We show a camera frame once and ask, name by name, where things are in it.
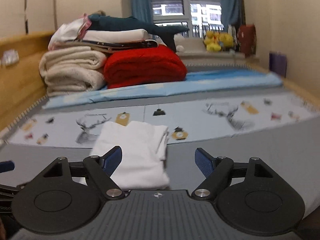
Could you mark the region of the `white long-sleeve shirt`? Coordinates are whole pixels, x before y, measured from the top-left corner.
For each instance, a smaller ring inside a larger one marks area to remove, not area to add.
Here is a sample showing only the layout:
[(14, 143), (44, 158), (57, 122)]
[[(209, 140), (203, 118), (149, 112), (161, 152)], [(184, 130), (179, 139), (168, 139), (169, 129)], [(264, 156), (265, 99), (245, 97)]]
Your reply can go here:
[(169, 128), (131, 121), (127, 126), (103, 124), (90, 155), (102, 156), (114, 146), (122, 150), (122, 161), (111, 179), (122, 190), (159, 190), (169, 186), (165, 172)]

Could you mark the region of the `dark red plush pillow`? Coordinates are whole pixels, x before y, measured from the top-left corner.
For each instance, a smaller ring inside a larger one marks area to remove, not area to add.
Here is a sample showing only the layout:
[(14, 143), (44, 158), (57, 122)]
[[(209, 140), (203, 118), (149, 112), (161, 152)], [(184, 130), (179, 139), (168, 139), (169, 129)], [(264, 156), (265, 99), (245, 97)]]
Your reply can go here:
[(240, 52), (243, 53), (245, 57), (250, 57), (251, 55), (254, 55), (256, 48), (255, 25), (241, 25), (238, 30), (237, 37)]

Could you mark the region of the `dark teal shark plush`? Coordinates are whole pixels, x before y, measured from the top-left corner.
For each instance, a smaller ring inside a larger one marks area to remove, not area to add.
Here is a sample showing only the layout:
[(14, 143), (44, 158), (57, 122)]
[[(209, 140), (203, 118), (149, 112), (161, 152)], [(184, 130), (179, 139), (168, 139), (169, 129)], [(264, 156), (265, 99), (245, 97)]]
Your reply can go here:
[(189, 31), (189, 28), (183, 25), (157, 26), (153, 23), (138, 20), (133, 16), (119, 18), (100, 14), (91, 14), (88, 16), (88, 19), (91, 21), (89, 30), (129, 31), (135, 29), (144, 29), (149, 34), (158, 36), (164, 42), (164, 44), (174, 52), (177, 51), (174, 35)]

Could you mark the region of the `cream folded blanket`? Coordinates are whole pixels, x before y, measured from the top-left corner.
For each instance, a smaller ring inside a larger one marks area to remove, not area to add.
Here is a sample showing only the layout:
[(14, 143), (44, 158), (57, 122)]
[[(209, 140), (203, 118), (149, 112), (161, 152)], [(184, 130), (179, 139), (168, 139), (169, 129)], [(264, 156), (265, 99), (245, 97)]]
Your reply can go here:
[(90, 47), (51, 50), (41, 58), (39, 73), (47, 95), (58, 96), (90, 92), (104, 87), (103, 66), (107, 57)]

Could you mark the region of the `purple bag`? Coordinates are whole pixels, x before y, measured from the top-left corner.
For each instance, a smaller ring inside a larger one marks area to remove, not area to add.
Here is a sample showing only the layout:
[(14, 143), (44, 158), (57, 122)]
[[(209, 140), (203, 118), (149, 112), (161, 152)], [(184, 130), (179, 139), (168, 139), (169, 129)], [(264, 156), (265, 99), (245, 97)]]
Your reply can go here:
[(269, 53), (269, 71), (276, 73), (281, 77), (286, 77), (287, 57), (284, 54)]

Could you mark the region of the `printed deer bed sheet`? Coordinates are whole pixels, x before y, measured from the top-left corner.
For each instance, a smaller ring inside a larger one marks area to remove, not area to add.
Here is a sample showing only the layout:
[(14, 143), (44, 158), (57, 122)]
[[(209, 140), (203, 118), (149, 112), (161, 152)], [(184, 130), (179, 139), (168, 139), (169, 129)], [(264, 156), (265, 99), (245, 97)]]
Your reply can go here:
[(295, 124), (319, 111), (293, 93), (210, 98), (145, 106), (36, 114), (16, 129), (11, 144), (91, 148), (108, 122), (167, 126), (169, 142), (201, 141)]

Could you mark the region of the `yellow plush toys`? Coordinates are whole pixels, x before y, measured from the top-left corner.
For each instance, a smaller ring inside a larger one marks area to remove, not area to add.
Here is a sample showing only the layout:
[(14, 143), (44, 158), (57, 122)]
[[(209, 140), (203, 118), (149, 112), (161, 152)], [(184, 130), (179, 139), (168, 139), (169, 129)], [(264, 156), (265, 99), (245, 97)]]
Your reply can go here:
[(219, 52), (229, 50), (234, 47), (234, 38), (229, 33), (207, 31), (203, 43), (206, 51)]

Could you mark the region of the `tissue pack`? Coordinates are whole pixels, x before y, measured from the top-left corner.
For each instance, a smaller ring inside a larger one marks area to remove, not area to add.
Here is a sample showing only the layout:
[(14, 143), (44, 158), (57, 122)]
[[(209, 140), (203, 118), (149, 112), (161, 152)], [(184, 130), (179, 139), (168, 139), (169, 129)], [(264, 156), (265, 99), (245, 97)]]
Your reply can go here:
[(20, 60), (18, 51), (15, 49), (7, 50), (3, 53), (1, 58), (2, 66), (10, 66), (16, 64)]

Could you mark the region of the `wooden bed headboard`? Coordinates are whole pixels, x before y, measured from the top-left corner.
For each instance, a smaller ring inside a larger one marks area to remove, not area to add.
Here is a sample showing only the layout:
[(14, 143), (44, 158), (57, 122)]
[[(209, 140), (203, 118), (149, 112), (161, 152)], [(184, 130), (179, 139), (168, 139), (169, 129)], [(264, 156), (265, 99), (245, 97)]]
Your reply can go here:
[(16, 64), (1, 67), (1, 130), (16, 124), (45, 96), (46, 88), (38, 67), (53, 33), (41, 31), (1, 38), (1, 54), (14, 49), (20, 59)]

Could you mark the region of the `white folded clothes stack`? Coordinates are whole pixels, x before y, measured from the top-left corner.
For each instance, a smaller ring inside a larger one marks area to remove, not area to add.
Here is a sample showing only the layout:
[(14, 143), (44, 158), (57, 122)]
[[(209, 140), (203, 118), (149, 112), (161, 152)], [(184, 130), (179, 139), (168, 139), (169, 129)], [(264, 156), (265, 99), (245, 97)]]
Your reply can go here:
[(48, 50), (89, 46), (105, 53), (114, 53), (128, 49), (158, 47), (157, 41), (153, 40), (144, 29), (125, 31), (89, 30), (91, 24), (88, 16), (84, 15), (71, 23), (61, 25), (51, 37)]

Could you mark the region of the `blue window curtain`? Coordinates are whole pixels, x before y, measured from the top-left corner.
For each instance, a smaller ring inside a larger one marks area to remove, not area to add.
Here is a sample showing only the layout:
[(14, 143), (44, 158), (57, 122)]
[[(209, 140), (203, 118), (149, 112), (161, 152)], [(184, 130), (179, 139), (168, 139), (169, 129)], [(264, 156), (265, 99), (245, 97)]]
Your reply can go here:
[(151, 0), (131, 0), (132, 16), (140, 21), (153, 23)]

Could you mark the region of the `red folded blanket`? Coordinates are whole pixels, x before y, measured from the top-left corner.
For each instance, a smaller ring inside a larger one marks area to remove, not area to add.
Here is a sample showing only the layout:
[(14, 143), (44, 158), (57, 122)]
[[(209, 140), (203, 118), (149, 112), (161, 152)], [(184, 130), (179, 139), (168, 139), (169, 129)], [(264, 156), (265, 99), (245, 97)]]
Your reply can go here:
[(107, 87), (120, 88), (148, 83), (183, 81), (187, 68), (167, 46), (116, 52), (104, 65)]

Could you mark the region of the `light blue folded sheet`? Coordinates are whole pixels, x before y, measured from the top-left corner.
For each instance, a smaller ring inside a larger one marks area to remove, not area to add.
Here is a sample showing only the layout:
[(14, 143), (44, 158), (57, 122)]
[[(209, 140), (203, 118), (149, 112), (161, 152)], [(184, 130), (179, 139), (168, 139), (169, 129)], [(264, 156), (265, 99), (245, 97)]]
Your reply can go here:
[(278, 87), (282, 79), (273, 73), (264, 74), (249, 69), (224, 69), (190, 72), (183, 81), (150, 83), (50, 98), (43, 109), (56, 109), (114, 100), (156, 98), (206, 91), (257, 87)]

